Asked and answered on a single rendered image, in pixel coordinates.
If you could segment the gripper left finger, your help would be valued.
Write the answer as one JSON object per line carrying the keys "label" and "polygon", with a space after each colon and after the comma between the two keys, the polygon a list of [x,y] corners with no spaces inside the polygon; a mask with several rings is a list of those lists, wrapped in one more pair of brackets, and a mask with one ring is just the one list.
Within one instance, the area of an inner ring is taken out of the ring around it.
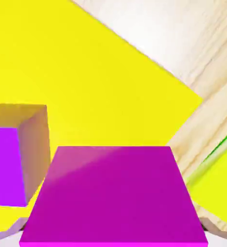
{"label": "gripper left finger", "polygon": [[19,247],[28,218],[19,218],[8,230],[0,232],[0,247]]}

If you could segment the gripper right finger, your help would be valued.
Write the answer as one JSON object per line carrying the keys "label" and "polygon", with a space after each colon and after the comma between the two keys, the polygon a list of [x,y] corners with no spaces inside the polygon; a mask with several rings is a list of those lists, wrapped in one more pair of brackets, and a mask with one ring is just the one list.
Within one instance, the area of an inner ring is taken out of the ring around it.
{"label": "gripper right finger", "polygon": [[208,218],[200,218],[201,226],[208,240],[208,247],[227,247],[227,232],[221,231]]}

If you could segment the small magenta cube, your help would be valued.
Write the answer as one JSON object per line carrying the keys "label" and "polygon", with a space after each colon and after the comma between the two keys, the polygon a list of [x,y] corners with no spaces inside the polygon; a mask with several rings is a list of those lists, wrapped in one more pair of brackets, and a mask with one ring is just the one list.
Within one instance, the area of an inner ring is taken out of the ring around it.
{"label": "small magenta cube", "polygon": [[168,146],[58,147],[20,247],[208,247]]}

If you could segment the small purple cube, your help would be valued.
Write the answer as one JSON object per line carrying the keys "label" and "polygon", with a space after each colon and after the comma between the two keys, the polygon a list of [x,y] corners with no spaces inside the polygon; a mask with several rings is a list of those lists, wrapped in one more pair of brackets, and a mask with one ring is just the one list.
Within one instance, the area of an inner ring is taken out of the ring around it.
{"label": "small purple cube", "polygon": [[26,207],[50,163],[46,105],[0,104],[0,206]]}

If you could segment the large lime green box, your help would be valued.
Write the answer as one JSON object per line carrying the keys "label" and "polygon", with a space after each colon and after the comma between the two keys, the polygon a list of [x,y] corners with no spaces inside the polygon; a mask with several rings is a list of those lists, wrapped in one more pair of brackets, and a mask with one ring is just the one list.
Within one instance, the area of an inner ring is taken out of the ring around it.
{"label": "large lime green box", "polygon": [[227,136],[189,177],[187,186],[202,224],[208,220],[227,232]]}

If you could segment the large yellow box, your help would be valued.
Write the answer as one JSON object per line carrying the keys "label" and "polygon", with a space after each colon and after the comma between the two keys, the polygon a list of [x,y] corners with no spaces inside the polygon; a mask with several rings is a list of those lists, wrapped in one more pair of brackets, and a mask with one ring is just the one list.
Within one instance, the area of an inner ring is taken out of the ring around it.
{"label": "large yellow box", "polygon": [[[0,104],[46,105],[59,146],[164,146],[202,99],[70,0],[0,0]],[[0,206],[0,232],[28,217]]]}

